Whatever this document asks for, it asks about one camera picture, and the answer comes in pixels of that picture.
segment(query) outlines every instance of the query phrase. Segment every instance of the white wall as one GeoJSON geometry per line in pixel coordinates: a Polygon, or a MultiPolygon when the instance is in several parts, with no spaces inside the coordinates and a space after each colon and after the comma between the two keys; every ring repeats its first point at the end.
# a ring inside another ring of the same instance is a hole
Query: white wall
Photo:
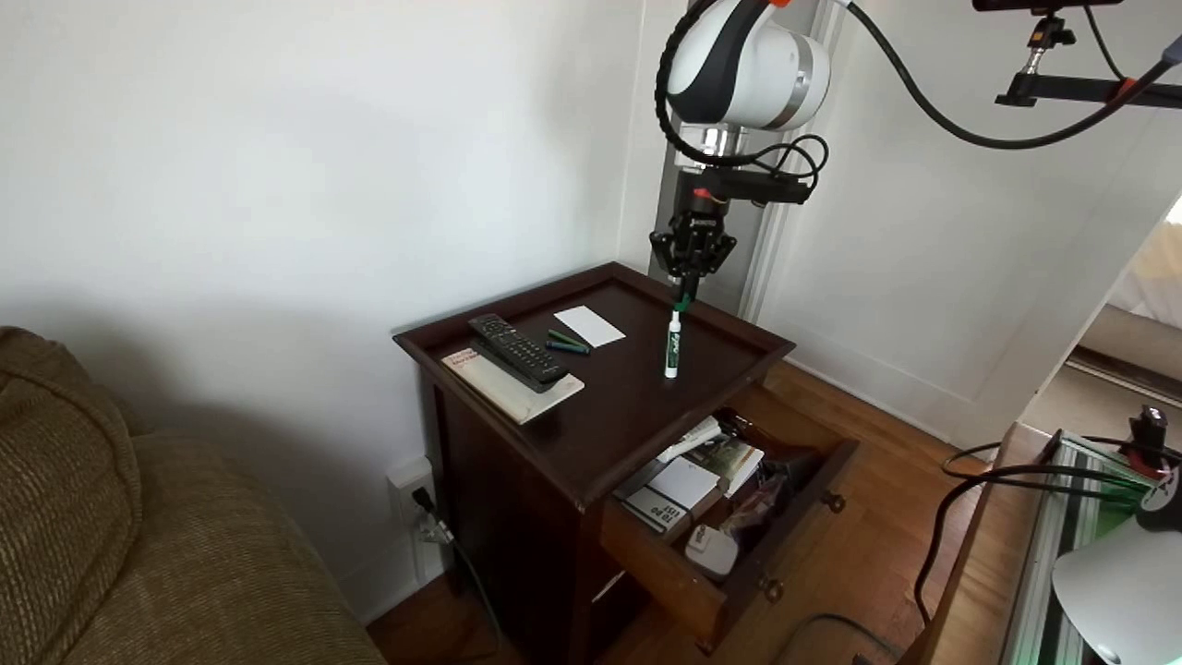
{"type": "MultiPolygon", "coordinates": [[[[967,0],[866,0],[947,115],[1034,138],[1089,103],[993,108],[1023,66],[1031,15],[967,0]]],[[[1045,76],[1106,76],[1080,46],[1045,76]]],[[[1182,4],[1098,7],[1117,58],[1142,76],[1182,35],[1182,4]]],[[[1182,115],[1122,110],[1072,145],[1003,154],[930,126],[848,19],[816,120],[835,148],[822,193],[779,216],[758,322],[835,386],[962,445],[993,440],[1068,355],[1147,235],[1180,195],[1182,115]]]]}
{"type": "Polygon", "coordinates": [[[243,457],[372,619],[423,584],[386,488],[424,448],[390,337],[604,264],[654,209],[642,19],[0,0],[0,322],[243,457]]]}

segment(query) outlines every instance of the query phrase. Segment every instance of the wooden floor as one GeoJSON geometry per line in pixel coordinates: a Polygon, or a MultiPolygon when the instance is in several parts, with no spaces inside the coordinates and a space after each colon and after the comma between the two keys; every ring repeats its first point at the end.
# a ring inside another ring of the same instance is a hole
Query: wooden floor
{"type": "MultiPolygon", "coordinates": [[[[796,411],[811,422],[862,440],[859,457],[835,491],[842,515],[814,509],[775,581],[785,598],[758,598],[720,643],[704,656],[662,611],[648,611],[611,651],[606,665],[789,665],[789,661],[897,661],[919,636],[914,581],[927,550],[938,498],[952,488],[941,472],[951,448],[887,419],[816,377],[775,366],[764,390],[746,397],[746,413],[775,427],[775,413],[796,411]],[[883,656],[867,636],[842,620],[866,625],[896,656],[883,656]]],[[[971,498],[952,515],[941,560],[927,584],[927,605],[938,605],[952,550],[965,536],[971,498]]],[[[475,592],[454,597],[446,581],[429,584],[409,603],[371,625],[371,636],[401,665],[491,661],[516,665],[521,658],[491,632],[475,592]]]]}

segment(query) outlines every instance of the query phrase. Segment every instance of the couch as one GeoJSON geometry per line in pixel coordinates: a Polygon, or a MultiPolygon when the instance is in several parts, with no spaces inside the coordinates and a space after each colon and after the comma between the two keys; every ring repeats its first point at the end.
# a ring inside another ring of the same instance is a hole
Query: couch
{"type": "Polygon", "coordinates": [[[0,331],[0,661],[386,661],[265,496],[0,331]]]}

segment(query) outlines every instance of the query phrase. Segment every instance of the open drawer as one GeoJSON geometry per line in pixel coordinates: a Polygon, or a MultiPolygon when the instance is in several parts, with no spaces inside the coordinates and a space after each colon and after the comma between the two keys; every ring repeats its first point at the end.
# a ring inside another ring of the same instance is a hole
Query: open drawer
{"type": "MultiPolygon", "coordinates": [[[[775,562],[785,546],[790,545],[796,524],[822,508],[859,445],[796,445],[790,436],[763,433],[758,427],[744,429],[746,445],[758,445],[770,450],[770,457],[779,455],[814,455],[811,472],[789,488],[789,496],[770,515],[764,528],[744,545],[739,562],[728,576],[711,576],[700,571],[685,545],[688,536],[664,540],[649,524],[642,524],[636,515],[620,508],[620,498],[606,498],[600,545],[604,550],[640,584],[648,597],[678,619],[706,651],[712,651],[737,619],[746,611],[746,603],[771,581],[775,562]]],[[[711,515],[704,515],[706,524],[716,524],[728,509],[744,502],[744,491],[711,515]]]]}

